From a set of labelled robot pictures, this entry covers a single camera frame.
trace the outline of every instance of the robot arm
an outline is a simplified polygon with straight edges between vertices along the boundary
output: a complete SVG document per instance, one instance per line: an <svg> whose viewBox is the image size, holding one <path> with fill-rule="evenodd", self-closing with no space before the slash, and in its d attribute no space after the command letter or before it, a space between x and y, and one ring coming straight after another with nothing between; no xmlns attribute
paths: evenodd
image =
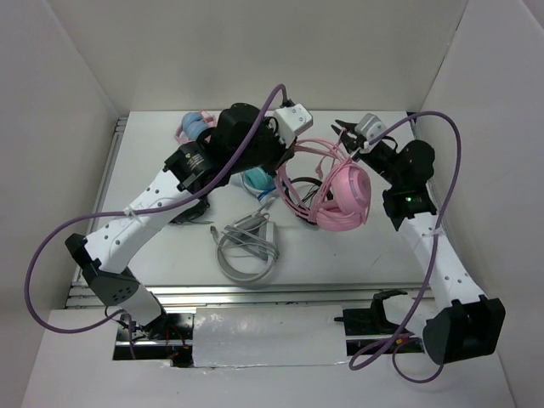
<svg viewBox="0 0 544 408"><path fill-rule="evenodd" d="M247 104L223 110L216 127L204 130L196 141L179 146L165 161L151 184L125 209L127 217L115 218L87 236L71 235L65 242L89 288L102 303L126 310L149 337L163 332L168 317L158 300L134 277L128 263L170 220L198 203L189 201L160 211L161 207L189 199L216 177L258 114L256 107ZM259 124L252 142L216 188L226 185L231 174L252 167L274 172L292 157L297 136L313 123L301 105L282 107L274 112L274 118L274 127L267 117ZM141 210L146 210L145 214L138 215Z"/></svg>
<svg viewBox="0 0 544 408"><path fill-rule="evenodd" d="M429 266L435 235L439 235L430 286L438 310L419 304L406 329L423 340L438 365L491 354L505 317L499 299L488 299L473 281L444 232L435 230L436 207L427 182L434 174L434 150L421 140L411 141L400 152L383 139L372 140L386 127L374 115L359 123L337 121L340 135L354 160L362 160L391 184L383 192L383 206L393 226L406 239L423 270ZM379 293L372 302L382 323L400 325L414 300L399 291Z"/></svg>

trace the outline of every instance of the white table surface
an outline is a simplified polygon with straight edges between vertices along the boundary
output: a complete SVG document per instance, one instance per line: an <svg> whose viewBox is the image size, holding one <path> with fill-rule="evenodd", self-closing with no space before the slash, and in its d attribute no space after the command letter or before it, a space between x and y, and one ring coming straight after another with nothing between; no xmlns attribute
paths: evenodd
<svg viewBox="0 0 544 408"><path fill-rule="evenodd" d="M103 210L123 209L161 170L176 150L173 133L186 112L131 112L112 172ZM313 111L314 126L303 137L336 141L334 119L357 122L367 112ZM390 126L405 112L374 112ZM413 139L409 125L393 133L402 147ZM291 178L315 177L319 158L297 153L287 165ZM326 162L324 170L329 168ZM373 198L367 225L334 233L314 229L296 218L278 199L269 212L279 230L280 259L262 284L406 283L422 281L421 267L383 211L382 191L388 188L372 170ZM258 208L257 200L233 185L213 191L211 207L201 218L219 230ZM209 225L167 226L133 258L130 268L153 286L229 285L216 264ZM238 262L255 262L250 258Z"/></svg>

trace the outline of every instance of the teal object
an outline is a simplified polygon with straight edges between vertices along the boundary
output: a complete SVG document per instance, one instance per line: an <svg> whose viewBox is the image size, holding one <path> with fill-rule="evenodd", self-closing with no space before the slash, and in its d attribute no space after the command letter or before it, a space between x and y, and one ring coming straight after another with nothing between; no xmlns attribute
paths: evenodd
<svg viewBox="0 0 544 408"><path fill-rule="evenodd" d="M255 190L267 190L274 184L271 178L261 167L250 168L244 172L246 183Z"/></svg>

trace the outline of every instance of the black mount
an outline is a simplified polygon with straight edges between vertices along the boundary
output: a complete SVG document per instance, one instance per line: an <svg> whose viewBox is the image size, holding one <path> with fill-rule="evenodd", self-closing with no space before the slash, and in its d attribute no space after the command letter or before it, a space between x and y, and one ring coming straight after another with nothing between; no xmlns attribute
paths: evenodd
<svg viewBox="0 0 544 408"><path fill-rule="evenodd" d="M393 289L391 291L379 292L372 297L371 303L371 313L372 320L374 323L380 327L383 333L393 334L397 330L398 325L388 321L385 316L385 308L383 307L383 301L387 300L393 296L406 295L405 291L400 291L399 289Z"/></svg>
<svg viewBox="0 0 544 408"><path fill-rule="evenodd" d="M346 129L332 126L348 153L361 148L366 138L355 132L356 123L336 121ZM393 226L399 230L405 218L418 213L436 214L428 195L427 182L433 177L434 149L422 140L412 140L400 152L381 140L369 153L357 153L354 160L363 161L383 177L391 188L383 192L383 208Z"/></svg>
<svg viewBox="0 0 544 408"><path fill-rule="evenodd" d="M454 300L423 329L427 354L436 364L472 359L495 352L506 310L499 299Z"/></svg>
<svg viewBox="0 0 544 408"><path fill-rule="evenodd" d="M171 171L180 180L181 190L191 193L202 189L233 156L257 119L259 109L248 104L233 104L221 112L216 127L210 127L193 142L182 144L165 161L164 171ZM260 166L275 176L275 171L294 156L294 143L281 143L278 129L266 117L235 165L219 182L226 185L232 174Z"/></svg>

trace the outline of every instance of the headphone ear cup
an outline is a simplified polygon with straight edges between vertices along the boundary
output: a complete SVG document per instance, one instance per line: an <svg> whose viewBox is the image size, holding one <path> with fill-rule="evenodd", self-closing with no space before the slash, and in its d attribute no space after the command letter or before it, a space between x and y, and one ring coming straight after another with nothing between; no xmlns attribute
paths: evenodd
<svg viewBox="0 0 544 408"><path fill-rule="evenodd" d="M250 168L244 172L244 178L250 187L255 190L266 190L273 183L274 179L271 178L261 167Z"/></svg>
<svg viewBox="0 0 544 408"><path fill-rule="evenodd" d="M315 215L315 222L323 230L335 232L354 230L365 221L366 218L361 213L342 211L336 200L324 201Z"/></svg>
<svg viewBox="0 0 544 408"><path fill-rule="evenodd" d="M204 118L202 117L202 114L200 114L199 112L186 113L181 120L181 128L183 130L186 130L189 128L191 123L202 121L202 120L204 120Z"/></svg>
<svg viewBox="0 0 544 408"><path fill-rule="evenodd" d="M201 135L202 132L204 132L206 129L208 129L209 126L204 121L197 121L192 122L189 127L184 127L184 132L189 138L189 140L197 140L198 137Z"/></svg>
<svg viewBox="0 0 544 408"><path fill-rule="evenodd" d="M343 168L332 180L331 189L343 213L368 213L371 205L371 180L363 168Z"/></svg>

